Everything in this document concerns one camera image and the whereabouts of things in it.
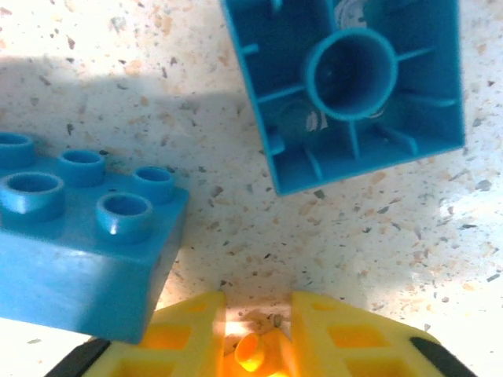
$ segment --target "plastic toy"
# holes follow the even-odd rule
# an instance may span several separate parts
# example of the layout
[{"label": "plastic toy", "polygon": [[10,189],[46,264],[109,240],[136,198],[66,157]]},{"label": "plastic toy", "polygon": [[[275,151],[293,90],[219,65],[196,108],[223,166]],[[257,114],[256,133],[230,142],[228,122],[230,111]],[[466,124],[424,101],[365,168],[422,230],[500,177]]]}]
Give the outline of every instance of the plastic toy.
[{"label": "plastic toy", "polygon": [[201,295],[156,312],[140,345],[94,340],[46,377],[475,377],[424,331],[313,293],[292,294],[291,342],[274,329],[223,356],[224,316],[222,292]]},{"label": "plastic toy", "polygon": [[464,144],[457,0],[222,0],[278,194]]},{"label": "plastic toy", "polygon": [[140,342],[178,252],[187,191],[103,156],[37,156],[0,133],[0,317]]}]

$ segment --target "speckled countertop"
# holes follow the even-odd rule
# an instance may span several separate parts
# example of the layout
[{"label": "speckled countertop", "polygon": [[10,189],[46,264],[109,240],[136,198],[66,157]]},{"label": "speckled countertop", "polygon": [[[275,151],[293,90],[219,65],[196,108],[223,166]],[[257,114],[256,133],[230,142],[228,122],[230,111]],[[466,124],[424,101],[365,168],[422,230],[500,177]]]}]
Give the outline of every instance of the speckled countertop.
[{"label": "speckled countertop", "polygon": [[[276,197],[217,0],[2,0],[0,128],[174,171],[192,202],[160,306],[222,289],[229,321],[264,329],[288,323],[292,289],[326,293],[501,375],[503,3],[461,8],[466,148],[319,190]],[[86,339],[8,320],[0,334],[15,376]]]}]

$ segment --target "upside-down blue brick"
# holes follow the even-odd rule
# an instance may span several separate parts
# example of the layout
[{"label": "upside-down blue brick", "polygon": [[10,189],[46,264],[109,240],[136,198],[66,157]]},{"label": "upside-down blue brick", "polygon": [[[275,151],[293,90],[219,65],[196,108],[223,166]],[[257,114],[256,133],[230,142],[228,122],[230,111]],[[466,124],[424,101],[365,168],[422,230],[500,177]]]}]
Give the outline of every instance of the upside-down blue brick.
[{"label": "upside-down blue brick", "polygon": [[280,195],[464,145],[457,0],[222,0]]},{"label": "upside-down blue brick", "polygon": [[99,153],[0,133],[0,317],[140,342],[188,200],[166,170],[109,174]]}]

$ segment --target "yellow plastic part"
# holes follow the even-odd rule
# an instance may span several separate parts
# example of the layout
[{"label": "yellow plastic part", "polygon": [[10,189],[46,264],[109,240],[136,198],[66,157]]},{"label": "yellow plastic part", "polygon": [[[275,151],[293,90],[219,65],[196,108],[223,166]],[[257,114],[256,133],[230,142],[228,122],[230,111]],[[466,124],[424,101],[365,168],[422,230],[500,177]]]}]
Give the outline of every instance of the yellow plastic part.
[{"label": "yellow plastic part", "polygon": [[225,315],[222,292],[158,310],[139,345],[114,342],[83,377],[220,377]]},{"label": "yellow plastic part", "polygon": [[223,377],[293,377],[293,347],[275,328],[265,335],[252,333],[237,344],[223,359]]},{"label": "yellow plastic part", "polygon": [[301,377],[441,377],[410,343],[424,331],[333,298],[292,294],[292,341]]}]

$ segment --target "black plastic edge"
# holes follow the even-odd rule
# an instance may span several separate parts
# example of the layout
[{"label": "black plastic edge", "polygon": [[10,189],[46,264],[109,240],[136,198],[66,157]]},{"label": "black plastic edge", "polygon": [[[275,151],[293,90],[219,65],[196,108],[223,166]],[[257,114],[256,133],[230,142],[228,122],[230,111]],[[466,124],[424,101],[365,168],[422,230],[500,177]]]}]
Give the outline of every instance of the black plastic edge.
[{"label": "black plastic edge", "polygon": [[110,346],[104,339],[90,340],[73,349],[46,377],[81,377]]},{"label": "black plastic edge", "polygon": [[413,337],[410,342],[423,354],[445,377],[477,377],[464,366],[451,352],[437,343],[420,337]]}]

